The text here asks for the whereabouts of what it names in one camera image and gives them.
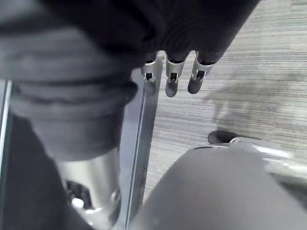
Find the robotic hand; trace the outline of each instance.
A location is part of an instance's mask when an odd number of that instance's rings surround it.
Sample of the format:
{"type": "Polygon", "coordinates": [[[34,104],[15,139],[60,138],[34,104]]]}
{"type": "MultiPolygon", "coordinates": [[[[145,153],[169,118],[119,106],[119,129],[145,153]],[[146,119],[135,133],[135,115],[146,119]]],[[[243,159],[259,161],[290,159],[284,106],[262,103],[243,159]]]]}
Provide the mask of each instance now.
{"type": "Polygon", "coordinates": [[[231,44],[258,0],[10,0],[0,3],[1,77],[16,85],[11,109],[27,118],[56,163],[68,199],[96,230],[120,210],[118,146],[125,105],[142,68],[154,82],[167,54],[175,96],[186,56],[197,51],[190,93],[231,44]]]}

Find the floor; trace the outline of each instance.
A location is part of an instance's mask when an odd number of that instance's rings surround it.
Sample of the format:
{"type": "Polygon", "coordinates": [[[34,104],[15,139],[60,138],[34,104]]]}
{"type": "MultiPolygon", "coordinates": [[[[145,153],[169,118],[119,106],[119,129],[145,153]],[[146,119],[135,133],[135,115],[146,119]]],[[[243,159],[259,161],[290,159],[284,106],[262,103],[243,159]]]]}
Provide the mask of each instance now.
{"type": "Polygon", "coordinates": [[[217,129],[279,143],[307,163],[306,14],[306,0],[262,0],[196,95],[187,91],[194,53],[174,98],[162,75],[144,200],[217,129]]]}

